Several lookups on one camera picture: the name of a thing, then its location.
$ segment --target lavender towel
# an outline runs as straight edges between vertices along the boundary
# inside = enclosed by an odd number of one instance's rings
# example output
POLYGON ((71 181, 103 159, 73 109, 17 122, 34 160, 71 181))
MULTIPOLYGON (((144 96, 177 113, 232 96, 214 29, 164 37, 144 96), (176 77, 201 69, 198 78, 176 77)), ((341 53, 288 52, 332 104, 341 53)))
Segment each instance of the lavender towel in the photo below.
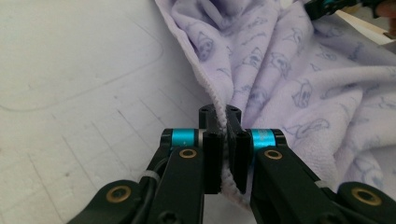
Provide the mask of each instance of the lavender towel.
MULTIPOLYGON (((244 128, 281 129, 332 189, 354 180, 396 199, 394 53, 336 15, 312 22, 299 1, 156 2, 222 127, 225 106, 237 106, 244 128)), ((222 193, 248 207, 227 166, 222 179, 222 193)))

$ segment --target crumpled cloth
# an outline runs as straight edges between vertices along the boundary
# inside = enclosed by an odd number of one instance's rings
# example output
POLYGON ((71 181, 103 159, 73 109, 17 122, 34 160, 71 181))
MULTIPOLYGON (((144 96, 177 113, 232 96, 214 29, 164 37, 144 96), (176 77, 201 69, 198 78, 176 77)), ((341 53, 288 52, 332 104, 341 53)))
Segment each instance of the crumpled cloth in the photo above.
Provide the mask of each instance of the crumpled cloth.
MULTIPOLYGON (((281 129, 331 189, 359 181, 396 198, 394 53, 336 15, 309 20, 300 1, 156 3, 221 127, 225 106, 236 106, 244 128, 281 129)), ((227 166, 222 193, 248 208, 227 166)))

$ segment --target white surface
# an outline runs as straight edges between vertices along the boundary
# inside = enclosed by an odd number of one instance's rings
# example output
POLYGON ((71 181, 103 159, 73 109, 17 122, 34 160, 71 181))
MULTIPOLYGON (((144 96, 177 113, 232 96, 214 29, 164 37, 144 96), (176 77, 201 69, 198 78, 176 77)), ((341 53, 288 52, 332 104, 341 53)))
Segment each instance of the white surface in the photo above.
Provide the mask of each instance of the white surface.
MULTIPOLYGON (((65 223, 210 104, 153 1, 0 1, 0 224, 65 223)), ((254 223, 222 196, 205 223, 254 223)))

